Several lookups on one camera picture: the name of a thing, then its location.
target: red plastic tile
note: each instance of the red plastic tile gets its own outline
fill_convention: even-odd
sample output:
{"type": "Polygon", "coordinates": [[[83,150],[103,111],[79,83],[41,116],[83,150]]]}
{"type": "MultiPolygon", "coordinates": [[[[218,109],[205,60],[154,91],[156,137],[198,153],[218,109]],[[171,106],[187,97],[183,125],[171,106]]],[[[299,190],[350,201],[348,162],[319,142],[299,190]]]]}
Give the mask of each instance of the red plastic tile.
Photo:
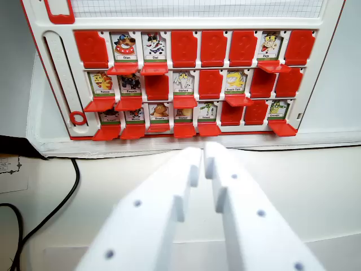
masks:
{"type": "Polygon", "coordinates": [[[256,51],[257,37],[253,31],[233,31],[231,50],[230,50],[230,67],[251,66],[256,51]]]}
{"type": "Polygon", "coordinates": [[[202,31],[202,67],[222,67],[226,57],[227,37],[222,30],[202,31]]]}
{"type": "Polygon", "coordinates": [[[286,65],[306,65],[314,42],[312,30],[293,30],[284,57],[286,65]]]}
{"type": "Polygon", "coordinates": [[[197,101],[193,95],[175,95],[173,96],[173,107],[175,109],[194,108],[197,101]]]}
{"type": "Polygon", "coordinates": [[[196,135],[193,123],[174,123],[173,131],[175,138],[191,138],[196,135]]]}
{"type": "Polygon", "coordinates": [[[115,107],[116,111],[133,111],[142,107],[141,96],[123,96],[115,107]]]}
{"type": "Polygon", "coordinates": [[[243,106],[233,107],[228,103],[222,104],[221,125],[238,126],[241,123],[243,106]]]}
{"type": "Polygon", "coordinates": [[[280,74],[277,79],[276,97],[295,97],[302,76],[300,68],[292,68],[289,73],[280,74]]]}
{"type": "Polygon", "coordinates": [[[268,104],[265,100],[254,100],[253,105],[246,107],[245,125],[262,125],[266,117],[268,104]]]}
{"type": "Polygon", "coordinates": [[[74,31],[79,56],[86,69],[107,69],[108,53],[105,39],[97,31],[74,31]]]}
{"type": "Polygon", "coordinates": [[[246,97],[245,94],[226,94],[224,99],[230,106],[234,107],[253,105],[253,101],[250,98],[246,97]]]}
{"type": "Polygon", "coordinates": [[[93,136],[93,141],[106,141],[117,138],[120,133],[120,124],[102,125],[97,133],[93,136]]]}
{"type": "Polygon", "coordinates": [[[196,66],[197,38],[193,31],[171,32],[171,58],[174,68],[196,66]]]}
{"type": "Polygon", "coordinates": [[[297,130],[286,120],[269,120],[268,126],[279,137],[294,137],[297,134],[297,130]]]}
{"type": "Polygon", "coordinates": [[[122,134],[121,139],[140,139],[146,133],[145,124],[127,124],[122,134]]]}
{"type": "Polygon", "coordinates": [[[147,132],[149,133],[163,133],[166,131],[169,131],[170,127],[169,127],[169,123],[154,123],[154,124],[150,124],[147,132]]]}
{"type": "Polygon", "coordinates": [[[289,66],[280,64],[279,60],[259,61],[257,67],[268,73],[288,73],[291,71],[291,68],[289,66]]]}
{"type": "Polygon", "coordinates": [[[223,75],[216,69],[202,69],[199,73],[199,98],[219,99],[223,75]]]}
{"type": "Polygon", "coordinates": [[[115,62],[114,66],[107,71],[107,75],[132,75],[138,71],[137,62],[115,62]]]}
{"type": "Polygon", "coordinates": [[[93,101],[84,108],[84,112],[104,112],[112,109],[114,104],[114,97],[94,97],[93,101]]]}
{"type": "Polygon", "coordinates": [[[167,75],[145,76],[148,100],[168,100],[169,80],[167,75]]]}
{"type": "Polygon", "coordinates": [[[217,123],[198,122],[198,131],[201,137],[216,137],[221,134],[221,130],[217,123]]]}
{"type": "Polygon", "coordinates": [[[255,69],[250,86],[251,98],[269,98],[275,84],[276,74],[255,69]]]}
{"type": "Polygon", "coordinates": [[[166,62],[161,63],[145,63],[140,74],[141,75],[164,75],[168,72],[166,62]]]}

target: black cable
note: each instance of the black cable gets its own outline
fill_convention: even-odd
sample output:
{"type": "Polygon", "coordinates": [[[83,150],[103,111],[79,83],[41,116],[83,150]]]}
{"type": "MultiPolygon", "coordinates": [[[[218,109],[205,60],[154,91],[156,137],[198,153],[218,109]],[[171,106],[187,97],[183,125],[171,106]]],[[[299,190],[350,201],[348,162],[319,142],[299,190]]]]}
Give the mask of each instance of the black cable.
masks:
{"type": "Polygon", "coordinates": [[[12,208],[16,214],[17,217],[17,223],[19,224],[19,242],[17,244],[17,250],[16,250],[16,254],[14,257],[14,260],[12,262],[10,271],[15,271],[15,269],[17,271],[20,271],[20,255],[21,252],[23,251],[23,248],[26,244],[26,242],[37,232],[39,231],[39,229],[41,227],[44,226],[45,223],[47,223],[49,221],[50,218],[52,218],[61,208],[62,206],[64,206],[64,204],[71,198],[71,196],[74,194],[76,188],[79,185],[80,182],[80,172],[79,172],[79,167],[78,164],[75,160],[75,158],[72,158],[72,163],[75,169],[75,173],[76,173],[76,178],[75,178],[75,182],[74,185],[72,187],[72,189],[70,190],[70,192],[68,193],[68,195],[60,202],[60,204],[49,214],[47,215],[47,217],[45,217],[40,223],[39,225],[37,225],[30,233],[28,233],[24,238],[23,238],[23,218],[21,216],[20,211],[13,206],[12,204],[8,204],[8,203],[3,203],[0,204],[0,206],[8,206],[10,208],[12,208]]]}

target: grid paper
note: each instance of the grid paper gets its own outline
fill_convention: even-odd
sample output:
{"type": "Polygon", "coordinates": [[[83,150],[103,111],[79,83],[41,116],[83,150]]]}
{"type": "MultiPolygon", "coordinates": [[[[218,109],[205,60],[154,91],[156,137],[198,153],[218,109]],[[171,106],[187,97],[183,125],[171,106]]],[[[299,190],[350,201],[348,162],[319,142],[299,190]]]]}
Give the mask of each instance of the grid paper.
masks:
{"type": "Polygon", "coordinates": [[[323,0],[72,0],[78,18],[289,17],[318,18],[323,0]]]}

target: printed label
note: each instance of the printed label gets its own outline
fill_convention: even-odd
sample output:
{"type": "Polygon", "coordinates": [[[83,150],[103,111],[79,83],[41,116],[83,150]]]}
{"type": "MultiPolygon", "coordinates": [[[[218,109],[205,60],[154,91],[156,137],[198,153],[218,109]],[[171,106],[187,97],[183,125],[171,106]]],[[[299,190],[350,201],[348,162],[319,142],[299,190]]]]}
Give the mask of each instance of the printed label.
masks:
{"type": "Polygon", "coordinates": [[[115,62],[137,62],[135,38],[128,32],[111,32],[111,42],[115,62]]]}
{"type": "Polygon", "coordinates": [[[120,124],[119,112],[113,109],[108,109],[99,113],[100,124],[120,124]]]}
{"type": "Polygon", "coordinates": [[[125,114],[125,123],[126,124],[139,124],[145,123],[144,120],[144,111],[141,107],[140,109],[133,111],[124,111],[125,114]]]}
{"type": "Polygon", "coordinates": [[[283,38],[280,32],[264,31],[261,36],[261,45],[258,49],[257,60],[277,60],[283,38]]]}
{"type": "Polygon", "coordinates": [[[191,123],[193,122],[193,109],[174,109],[175,123],[191,123]]]}
{"type": "Polygon", "coordinates": [[[104,71],[88,72],[88,78],[94,97],[115,95],[112,78],[104,71]]]}
{"type": "Polygon", "coordinates": [[[213,103],[198,103],[198,105],[198,121],[215,121],[217,115],[217,106],[215,106],[213,103]]]}
{"type": "Polygon", "coordinates": [[[142,96],[140,77],[135,73],[118,76],[122,96],[142,96]]]}
{"type": "Polygon", "coordinates": [[[244,71],[228,71],[226,78],[226,94],[243,94],[247,75],[244,71]]]}
{"type": "Polygon", "coordinates": [[[268,120],[283,120],[286,118],[289,103],[285,100],[274,100],[267,115],[268,120]]]}
{"type": "Polygon", "coordinates": [[[163,103],[149,104],[151,123],[168,123],[169,111],[163,103]]]}
{"type": "Polygon", "coordinates": [[[143,52],[145,62],[166,62],[165,39],[159,32],[143,32],[143,52]]]}
{"type": "Polygon", "coordinates": [[[174,95],[193,95],[194,76],[189,71],[173,72],[174,95]]]}

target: red ring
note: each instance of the red ring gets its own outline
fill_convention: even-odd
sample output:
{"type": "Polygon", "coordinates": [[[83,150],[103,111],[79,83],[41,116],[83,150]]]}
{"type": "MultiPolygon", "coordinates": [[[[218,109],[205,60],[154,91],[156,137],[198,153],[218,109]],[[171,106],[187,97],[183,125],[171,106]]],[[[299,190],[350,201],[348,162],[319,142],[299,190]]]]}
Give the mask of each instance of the red ring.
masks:
{"type": "Polygon", "coordinates": [[[75,124],[75,125],[84,125],[86,124],[86,116],[83,112],[80,111],[73,111],[70,113],[70,121],[75,124]],[[83,118],[82,121],[76,121],[75,120],[75,115],[79,115],[83,118]]]}

